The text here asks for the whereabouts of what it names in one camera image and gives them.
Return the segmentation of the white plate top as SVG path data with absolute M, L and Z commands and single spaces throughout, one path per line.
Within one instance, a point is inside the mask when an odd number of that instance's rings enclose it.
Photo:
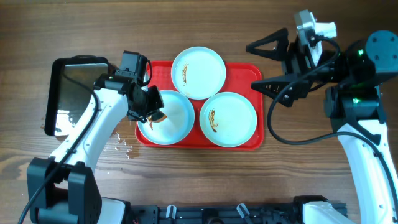
M 226 65 L 214 50 L 190 47 L 180 52 L 172 63 L 172 83 L 177 91 L 193 100 L 217 94 L 226 80 Z

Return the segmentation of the red plastic tray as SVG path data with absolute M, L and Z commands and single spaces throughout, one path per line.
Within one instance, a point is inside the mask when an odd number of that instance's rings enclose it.
M 151 85 L 155 85 L 160 90 L 175 90 L 171 80 L 171 61 L 155 60 L 152 62 L 154 74 Z M 264 140 L 264 112 L 262 95 L 251 89 L 251 83 L 262 78 L 260 70 L 250 63 L 227 63 L 226 81 L 221 91 L 229 91 L 242 95 L 247 98 L 256 110 L 256 130 L 252 137 L 241 146 L 233 147 L 237 151 L 253 151 L 257 149 Z M 204 100 L 192 100 L 195 110 L 195 123 L 192 131 L 180 142 L 171 144 L 172 148 L 188 149 L 211 149 L 222 150 L 221 146 L 213 144 L 205 137 L 199 124 L 199 112 Z

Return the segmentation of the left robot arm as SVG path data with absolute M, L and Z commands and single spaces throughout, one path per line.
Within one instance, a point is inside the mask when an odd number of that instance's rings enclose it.
M 102 197 L 94 177 L 99 156 L 114 128 L 127 116 L 146 123 L 165 118 L 160 91 L 150 86 L 151 61 L 137 53 L 123 52 L 121 65 L 103 73 L 86 90 L 90 102 L 73 130 L 46 159 L 33 158 L 27 169 L 29 201 L 19 222 L 125 223 L 131 204 Z

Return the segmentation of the black metal water tray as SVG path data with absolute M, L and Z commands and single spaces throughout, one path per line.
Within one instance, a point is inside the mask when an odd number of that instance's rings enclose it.
M 104 57 L 59 58 L 52 64 L 44 132 L 67 136 L 76 126 L 91 98 L 90 92 L 69 78 L 92 88 L 103 73 L 111 70 Z

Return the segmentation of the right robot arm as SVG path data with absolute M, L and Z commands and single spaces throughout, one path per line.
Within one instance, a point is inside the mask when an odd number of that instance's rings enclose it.
M 272 99 L 271 108 L 325 87 L 324 112 L 349 160 L 361 221 L 396 223 L 397 174 L 379 87 L 397 76 L 397 36 L 380 30 L 341 50 L 333 34 L 306 28 L 289 42 L 281 29 L 246 51 L 282 63 L 281 76 L 251 84 Z

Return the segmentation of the white plate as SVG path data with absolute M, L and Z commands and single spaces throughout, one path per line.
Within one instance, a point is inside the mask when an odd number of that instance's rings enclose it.
M 159 123 L 138 122 L 141 134 L 151 143 L 171 145 L 188 136 L 195 121 L 195 111 L 189 99 L 173 90 L 160 90 L 166 118 Z
M 193 100 L 217 94 L 226 80 L 226 65 L 214 50 L 190 47 L 180 52 L 172 63 L 172 83 L 177 91 Z
M 213 144 L 237 147 L 253 136 L 257 113 L 247 98 L 238 93 L 222 92 L 205 101 L 199 122 L 203 134 Z

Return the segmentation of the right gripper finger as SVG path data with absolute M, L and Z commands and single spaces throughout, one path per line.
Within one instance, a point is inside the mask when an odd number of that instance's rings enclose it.
M 288 30 L 282 28 L 267 37 L 248 44 L 246 52 L 275 61 L 284 61 L 287 58 L 288 35 Z
M 269 98 L 274 99 L 289 83 L 298 79 L 299 75 L 291 73 L 273 78 L 266 78 L 251 83 L 251 88 L 262 93 Z M 313 85 L 312 80 L 302 80 L 291 86 L 278 100 L 278 102 L 286 107 L 291 107 L 295 100 L 306 98 L 309 90 Z

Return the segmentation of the teal orange sponge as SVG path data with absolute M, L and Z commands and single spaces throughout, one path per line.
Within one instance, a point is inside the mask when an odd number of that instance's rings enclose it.
M 156 111 L 155 113 L 151 114 L 150 116 L 147 117 L 148 122 L 151 123 L 159 123 L 165 120 L 167 116 L 161 112 L 160 110 Z

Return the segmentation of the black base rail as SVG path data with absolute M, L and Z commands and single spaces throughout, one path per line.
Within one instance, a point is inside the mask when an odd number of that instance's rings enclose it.
M 124 223 L 130 224 L 230 224 L 303 223 L 302 211 L 294 203 L 210 207 L 132 206 Z

